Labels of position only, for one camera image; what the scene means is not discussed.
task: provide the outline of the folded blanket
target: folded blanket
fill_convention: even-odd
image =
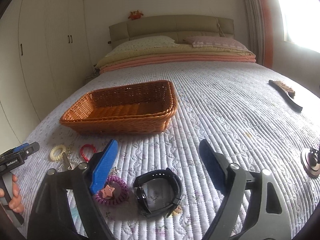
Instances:
[[[201,55],[202,53],[207,53],[212,56],[249,56],[254,55],[252,52],[243,52],[242,50],[237,49],[226,49],[226,48],[217,48],[217,47],[206,47],[206,48],[193,48],[192,45],[189,44],[179,44],[177,47],[162,47],[162,48],[149,48],[149,49],[140,49],[140,50],[132,50],[126,51],[122,53],[118,53],[111,56],[105,56],[101,59],[96,67],[104,68],[108,65],[114,65],[120,63],[119,60],[135,60],[135,57],[147,56],[147,55],[156,55],[156,54],[168,54],[168,53],[189,53],[189,55]]]
[[[167,62],[183,62],[183,61],[236,61],[236,62],[253,62],[255,63],[255,55],[249,56],[210,56],[210,55],[166,55],[157,57],[147,57],[136,60],[125,61],[122,63],[106,66],[100,70],[100,73],[107,71],[136,67],[147,64],[167,63]]]

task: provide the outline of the purple spiral hair tie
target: purple spiral hair tie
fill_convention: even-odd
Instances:
[[[98,203],[108,206],[116,206],[128,199],[128,187],[121,178],[118,176],[108,176],[106,184],[115,188],[113,197],[111,199],[105,199],[102,197],[101,190],[99,190],[98,193],[93,196]]]

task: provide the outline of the pink blanket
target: pink blanket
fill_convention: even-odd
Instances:
[[[207,55],[170,55],[162,57],[148,57],[143,59],[132,60],[124,63],[115,64],[100,70],[100,73],[117,70],[126,67],[136,67],[147,64],[183,62],[183,61],[236,61],[255,63],[255,55],[251,56],[207,56]]]

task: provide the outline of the wardrobe door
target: wardrobe door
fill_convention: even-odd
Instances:
[[[19,57],[21,3],[22,0],[12,0],[0,19],[0,101],[8,122],[22,142],[40,120],[31,103]]]
[[[20,142],[14,134],[0,102],[0,154],[19,145]]]
[[[59,102],[81,87],[74,68],[69,33],[68,0],[46,0],[45,38]]]
[[[59,104],[44,35],[45,1],[22,0],[19,18],[21,67],[28,93],[40,120]]]
[[[82,0],[69,0],[69,32],[72,36],[71,49],[76,73],[84,84],[85,78],[92,74],[93,68],[85,32]]]

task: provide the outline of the brush bristles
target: brush bristles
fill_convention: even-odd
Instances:
[[[275,83],[276,83],[279,87],[281,87],[281,88],[283,88],[285,91],[287,91],[288,94],[289,94],[289,96],[290,96],[291,98],[293,98],[293,97],[295,96],[296,92],[295,92],[291,87],[288,87],[286,84],[284,84],[282,81],[277,80],[277,81],[275,81]]]

